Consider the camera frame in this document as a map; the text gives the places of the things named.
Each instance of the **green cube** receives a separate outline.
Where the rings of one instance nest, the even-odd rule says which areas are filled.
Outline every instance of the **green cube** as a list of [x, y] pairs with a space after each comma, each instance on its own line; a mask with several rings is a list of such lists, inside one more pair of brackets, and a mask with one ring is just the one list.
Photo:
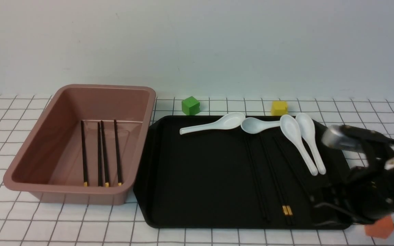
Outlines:
[[196, 115], [200, 112], [200, 102], [194, 97], [182, 101], [182, 112], [186, 115]]

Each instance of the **table surface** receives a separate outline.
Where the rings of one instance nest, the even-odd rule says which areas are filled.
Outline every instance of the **table surface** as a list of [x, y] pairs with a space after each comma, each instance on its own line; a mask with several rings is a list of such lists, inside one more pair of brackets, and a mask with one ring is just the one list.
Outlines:
[[[183, 115], [181, 100], [157, 98], [152, 123], [166, 115]], [[269, 115], [273, 100], [285, 100], [289, 114], [306, 112], [325, 125], [347, 124], [373, 129], [394, 138], [394, 100], [367, 98], [208, 98], [199, 115], [245, 112]], [[0, 95], [0, 245], [394, 245], [367, 237], [362, 225], [341, 231], [154, 229], [142, 216], [133, 192], [120, 206], [46, 204], [27, 192], [2, 184], [5, 170], [52, 95]], [[366, 165], [363, 154], [345, 152], [348, 164]]]

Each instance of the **white wall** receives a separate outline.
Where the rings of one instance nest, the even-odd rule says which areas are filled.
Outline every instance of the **white wall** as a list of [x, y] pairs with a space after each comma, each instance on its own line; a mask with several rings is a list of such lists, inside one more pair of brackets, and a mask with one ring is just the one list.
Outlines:
[[394, 97], [394, 0], [0, 0], [0, 92]]

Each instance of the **chopstick gold tip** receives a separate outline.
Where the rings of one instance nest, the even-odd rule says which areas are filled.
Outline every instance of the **chopstick gold tip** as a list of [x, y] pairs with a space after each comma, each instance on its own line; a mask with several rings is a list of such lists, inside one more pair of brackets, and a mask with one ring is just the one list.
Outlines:
[[284, 212], [285, 215], [289, 215], [287, 206], [283, 205], [283, 206], [282, 206], [282, 210], [283, 210], [283, 212]]
[[288, 210], [288, 215], [293, 215], [293, 212], [291, 212], [291, 207], [287, 206], [287, 210]]

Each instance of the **yellow cube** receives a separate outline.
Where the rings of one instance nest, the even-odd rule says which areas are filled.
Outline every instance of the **yellow cube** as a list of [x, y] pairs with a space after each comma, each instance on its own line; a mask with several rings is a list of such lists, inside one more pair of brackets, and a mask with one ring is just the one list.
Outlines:
[[288, 104], [286, 101], [273, 101], [272, 116], [281, 116], [288, 114]]

